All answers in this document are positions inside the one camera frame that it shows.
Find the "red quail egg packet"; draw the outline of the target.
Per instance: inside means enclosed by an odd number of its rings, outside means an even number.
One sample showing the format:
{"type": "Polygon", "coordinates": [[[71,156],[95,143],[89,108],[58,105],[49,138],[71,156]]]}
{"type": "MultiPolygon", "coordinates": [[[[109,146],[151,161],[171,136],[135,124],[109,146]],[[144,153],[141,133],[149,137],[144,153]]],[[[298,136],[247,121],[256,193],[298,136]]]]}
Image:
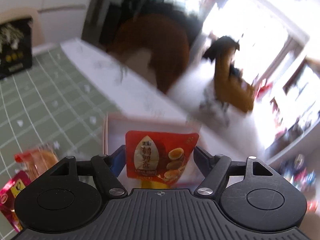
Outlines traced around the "red quail egg packet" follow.
{"type": "Polygon", "coordinates": [[[175,184],[198,139],[198,133],[128,131],[125,134],[127,176],[170,186],[175,184]]]}

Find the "clear round cake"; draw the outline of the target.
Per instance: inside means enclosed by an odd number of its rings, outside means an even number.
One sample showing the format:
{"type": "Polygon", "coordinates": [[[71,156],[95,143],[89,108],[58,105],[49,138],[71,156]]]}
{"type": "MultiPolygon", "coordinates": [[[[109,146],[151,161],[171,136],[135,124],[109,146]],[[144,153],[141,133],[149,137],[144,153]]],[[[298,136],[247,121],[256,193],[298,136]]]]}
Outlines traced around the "clear round cake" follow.
{"type": "Polygon", "coordinates": [[[14,155],[17,163],[20,163],[31,181],[58,163],[58,158],[49,144],[31,148],[14,155]]]}

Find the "red chicken snack pouch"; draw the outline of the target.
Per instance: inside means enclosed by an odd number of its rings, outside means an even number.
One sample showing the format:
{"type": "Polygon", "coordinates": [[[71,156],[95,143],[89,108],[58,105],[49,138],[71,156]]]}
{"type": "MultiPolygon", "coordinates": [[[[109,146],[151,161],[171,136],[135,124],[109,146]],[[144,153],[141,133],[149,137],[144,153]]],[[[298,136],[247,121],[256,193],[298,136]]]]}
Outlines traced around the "red chicken snack pouch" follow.
{"type": "Polygon", "coordinates": [[[17,195],[31,183],[30,178],[24,171],[19,171],[1,189],[1,213],[5,216],[16,232],[22,230],[17,218],[14,202],[17,195]]]}

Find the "yellow biscuit packet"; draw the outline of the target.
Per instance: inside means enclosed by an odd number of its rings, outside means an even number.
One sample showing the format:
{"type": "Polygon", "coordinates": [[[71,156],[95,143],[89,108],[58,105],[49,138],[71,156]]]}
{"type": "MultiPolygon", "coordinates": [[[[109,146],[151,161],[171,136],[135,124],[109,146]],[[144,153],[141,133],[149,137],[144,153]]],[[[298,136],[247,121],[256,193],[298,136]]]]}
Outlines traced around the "yellow biscuit packet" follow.
{"type": "Polygon", "coordinates": [[[159,183],[156,181],[142,180],[140,184],[141,189],[169,189],[170,186],[167,184],[159,183]]]}

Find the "pink cardboard gift box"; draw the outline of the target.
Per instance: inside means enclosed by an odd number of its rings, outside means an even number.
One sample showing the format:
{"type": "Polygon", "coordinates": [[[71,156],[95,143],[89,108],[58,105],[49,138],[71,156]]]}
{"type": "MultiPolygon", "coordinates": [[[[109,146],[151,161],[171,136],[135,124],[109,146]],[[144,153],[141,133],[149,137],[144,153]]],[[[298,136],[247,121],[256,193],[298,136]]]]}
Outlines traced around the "pink cardboard gift box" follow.
{"type": "Polygon", "coordinates": [[[194,122],[156,120],[109,113],[103,124],[103,154],[114,160],[116,174],[128,189],[194,187],[200,173],[194,148],[204,146],[194,122]]]}

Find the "chair with brown jacket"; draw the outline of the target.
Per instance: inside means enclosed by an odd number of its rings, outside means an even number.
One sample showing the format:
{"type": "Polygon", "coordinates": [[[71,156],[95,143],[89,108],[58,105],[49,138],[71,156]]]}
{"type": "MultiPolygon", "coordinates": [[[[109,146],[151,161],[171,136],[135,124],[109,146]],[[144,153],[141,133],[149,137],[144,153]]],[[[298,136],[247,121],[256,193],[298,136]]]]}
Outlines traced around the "chair with brown jacket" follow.
{"type": "Polygon", "coordinates": [[[242,71],[235,68],[233,58],[240,50],[239,42],[229,36],[218,38],[204,52],[202,58],[215,63],[213,90],[204,89],[204,99],[199,109],[211,110],[218,105],[222,114],[223,124],[229,125],[227,110],[229,106],[247,114],[253,110],[255,88],[242,78],[242,71]]]}

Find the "green grid tablecloth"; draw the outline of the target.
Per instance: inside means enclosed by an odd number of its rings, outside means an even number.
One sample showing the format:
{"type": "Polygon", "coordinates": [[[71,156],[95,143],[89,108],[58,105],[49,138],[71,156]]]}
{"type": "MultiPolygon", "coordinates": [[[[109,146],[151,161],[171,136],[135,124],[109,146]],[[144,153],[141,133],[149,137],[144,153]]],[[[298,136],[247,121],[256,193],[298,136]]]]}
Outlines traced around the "green grid tablecloth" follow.
{"type": "Polygon", "coordinates": [[[1,81],[1,185],[20,169],[16,153],[49,144],[59,159],[88,160],[103,151],[103,124],[115,103],[71,63],[62,48],[1,81]]]}

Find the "brown cloth covered chair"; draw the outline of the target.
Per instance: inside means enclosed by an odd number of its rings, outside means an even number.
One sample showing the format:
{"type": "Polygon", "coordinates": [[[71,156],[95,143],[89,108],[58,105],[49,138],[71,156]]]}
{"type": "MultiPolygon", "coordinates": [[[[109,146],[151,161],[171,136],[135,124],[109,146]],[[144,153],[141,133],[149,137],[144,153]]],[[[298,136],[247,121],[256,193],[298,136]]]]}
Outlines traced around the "brown cloth covered chair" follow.
{"type": "Polygon", "coordinates": [[[148,67],[155,73],[157,89],[167,94],[188,66],[186,32],[177,22],[161,14],[137,16],[120,26],[106,52],[124,63],[141,49],[151,52],[148,67]]]}

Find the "black plum snack bag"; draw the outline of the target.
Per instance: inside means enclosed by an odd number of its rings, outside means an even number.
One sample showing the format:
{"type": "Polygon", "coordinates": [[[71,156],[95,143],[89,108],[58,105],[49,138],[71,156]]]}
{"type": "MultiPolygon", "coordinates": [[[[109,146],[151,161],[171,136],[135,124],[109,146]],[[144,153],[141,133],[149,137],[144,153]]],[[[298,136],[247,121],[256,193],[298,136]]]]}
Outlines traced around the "black plum snack bag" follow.
{"type": "Polygon", "coordinates": [[[29,69],[33,65],[30,16],[1,24],[1,79],[29,69]]]}

